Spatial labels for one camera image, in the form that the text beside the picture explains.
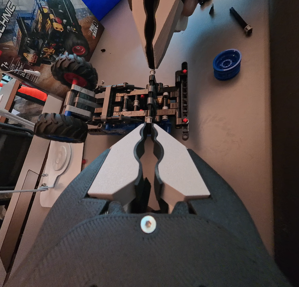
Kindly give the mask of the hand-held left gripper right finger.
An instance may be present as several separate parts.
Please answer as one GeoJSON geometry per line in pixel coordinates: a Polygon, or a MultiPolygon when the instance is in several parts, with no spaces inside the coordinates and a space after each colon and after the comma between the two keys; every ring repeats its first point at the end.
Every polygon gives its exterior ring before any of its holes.
{"type": "Polygon", "coordinates": [[[156,124],[152,124],[155,165],[154,190],[162,213],[178,202],[206,199],[210,192],[188,149],[156,124]]]}

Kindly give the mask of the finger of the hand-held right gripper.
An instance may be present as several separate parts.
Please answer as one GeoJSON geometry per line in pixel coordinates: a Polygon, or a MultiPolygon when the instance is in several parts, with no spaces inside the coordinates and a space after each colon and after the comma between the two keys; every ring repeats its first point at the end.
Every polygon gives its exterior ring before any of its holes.
{"type": "Polygon", "coordinates": [[[152,41],[155,33],[155,0],[128,0],[128,3],[140,36],[148,67],[154,69],[152,41]]]}
{"type": "Polygon", "coordinates": [[[174,32],[185,31],[188,17],[182,11],[185,0],[158,0],[154,7],[152,40],[154,68],[161,64],[174,32]]]}

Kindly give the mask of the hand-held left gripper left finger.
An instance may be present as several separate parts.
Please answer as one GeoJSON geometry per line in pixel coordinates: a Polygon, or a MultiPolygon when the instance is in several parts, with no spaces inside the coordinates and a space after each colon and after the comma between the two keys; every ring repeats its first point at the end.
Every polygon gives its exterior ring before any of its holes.
{"type": "Polygon", "coordinates": [[[140,158],[147,138],[146,123],[115,143],[108,151],[88,195],[117,201],[122,206],[131,203],[132,213],[144,213],[148,207],[150,183],[143,178],[140,158]]]}

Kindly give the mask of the long black toy axle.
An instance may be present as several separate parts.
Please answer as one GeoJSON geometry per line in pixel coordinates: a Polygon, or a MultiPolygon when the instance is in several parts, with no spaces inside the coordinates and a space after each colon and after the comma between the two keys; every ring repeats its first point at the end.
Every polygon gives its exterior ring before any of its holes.
{"type": "Polygon", "coordinates": [[[155,118],[156,113],[156,79],[155,75],[149,76],[149,85],[148,89],[148,98],[147,98],[147,116],[146,116],[146,123],[151,124],[153,118],[155,118]]]}

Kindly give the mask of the blue toy wheel rim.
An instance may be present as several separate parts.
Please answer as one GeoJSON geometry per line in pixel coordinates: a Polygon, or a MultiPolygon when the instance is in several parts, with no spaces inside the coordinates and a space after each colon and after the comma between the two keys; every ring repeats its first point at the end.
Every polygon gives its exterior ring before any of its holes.
{"type": "Polygon", "coordinates": [[[237,49],[222,51],[213,60],[214,77],[220,81],[233,79],[240,72],[241,59],[237,49]]]}

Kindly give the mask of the Lego monster truck model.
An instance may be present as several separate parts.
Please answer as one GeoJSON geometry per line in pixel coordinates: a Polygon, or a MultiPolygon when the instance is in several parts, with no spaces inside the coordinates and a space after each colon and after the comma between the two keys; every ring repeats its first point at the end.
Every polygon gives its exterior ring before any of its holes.
{"type": "MultiPolygon", "coordinates": [[[[123,135],[146,123],[148,85],[101,86],[92,64],[75,54],[60,55],[51,65],[52,75],[61,83],[71,81],[63,105],[64,113],[43,113],[34,126],[40,138],[67,143],[84,143],[88,134],[123,135]]],[[[175,85],[156,81],[156,113],[152,124],[167,133],[172,126],[189,139],[188,64],[175,72],[175,85]]]]}

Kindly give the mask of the grey desk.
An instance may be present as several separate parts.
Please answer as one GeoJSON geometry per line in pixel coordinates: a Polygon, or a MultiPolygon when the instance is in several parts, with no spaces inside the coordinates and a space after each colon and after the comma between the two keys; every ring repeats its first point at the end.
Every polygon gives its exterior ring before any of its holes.
{"type": "Polygon", "coordinates": [[[181,63],[188,63],[189,139],[182,141],[181,130],[171,133],[235,190],[273,256],[268,7],[269,0],[198,5],[186,30],[173,34],[156,79],[172,86],[181,63]],[[250,36],[230,14],[231,7],[253,28],[250,36]],[[228,49],[241,52],[240,72],[220,81],[214,77],[213,60],[228,49]]]}

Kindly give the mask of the person's right hand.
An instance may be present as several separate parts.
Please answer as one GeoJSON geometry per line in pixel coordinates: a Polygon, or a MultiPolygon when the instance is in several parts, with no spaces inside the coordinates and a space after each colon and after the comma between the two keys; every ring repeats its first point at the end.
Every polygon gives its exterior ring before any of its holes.
{"type": "Polygon", "coordinates": [[[183,10],[182,10],[182,15],[189,17],[191,16],[197,5],[198,5],[199,0],[185,0],[183,10]]]}

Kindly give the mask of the black toy axle grey end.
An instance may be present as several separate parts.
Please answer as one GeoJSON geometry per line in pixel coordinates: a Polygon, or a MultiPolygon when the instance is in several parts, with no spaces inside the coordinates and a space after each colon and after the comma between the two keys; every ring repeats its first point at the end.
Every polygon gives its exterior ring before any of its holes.
{"type": "Polygon", "coordinates": [[[252,34],[253,28],[239,15],[239,13],[234,9],[234,7],[231,7],[229,11],[230,14],[237,21],[237,23],[240,25],[240,27],[243,29],[245,35],[250,36],[252,34]]]}

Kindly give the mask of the toy truck cardboard box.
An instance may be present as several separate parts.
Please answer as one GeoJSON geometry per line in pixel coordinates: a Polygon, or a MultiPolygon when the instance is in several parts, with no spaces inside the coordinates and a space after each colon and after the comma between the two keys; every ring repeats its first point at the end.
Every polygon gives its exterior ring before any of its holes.
{"type": "Polygon", "coordinates": [[[82,0],[0,0],[1,72],[64,98],[51,65],[65,53],[90,58],[104,27],[82,0]]]}

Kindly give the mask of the bright orange object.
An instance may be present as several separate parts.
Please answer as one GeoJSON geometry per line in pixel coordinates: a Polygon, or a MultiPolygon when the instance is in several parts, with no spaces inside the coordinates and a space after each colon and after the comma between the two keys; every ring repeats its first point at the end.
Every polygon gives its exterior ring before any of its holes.
{"type": "Polygon", "coordinates": [[[27,87],[27,86],[21,86],[18,89],[18,92],[21,94],[25,94],[28,96],[31,96],[33,98],[36,98],[40,101],[45,102],[47,100],[47,94],[44,93],[43,91],[40,91],[36,88],[32,88],[32,87],[27,87]]]}

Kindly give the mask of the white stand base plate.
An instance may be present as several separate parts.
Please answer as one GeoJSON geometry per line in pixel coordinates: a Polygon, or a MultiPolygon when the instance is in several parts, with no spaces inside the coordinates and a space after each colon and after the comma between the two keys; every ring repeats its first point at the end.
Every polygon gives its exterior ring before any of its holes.
{"type": "Polygon", "coordinates": [[[51,141],[42,177],[50,187],[41,192],[42,207],[52,207],[64,189],[81,172],[84,143],[51,141]]]}

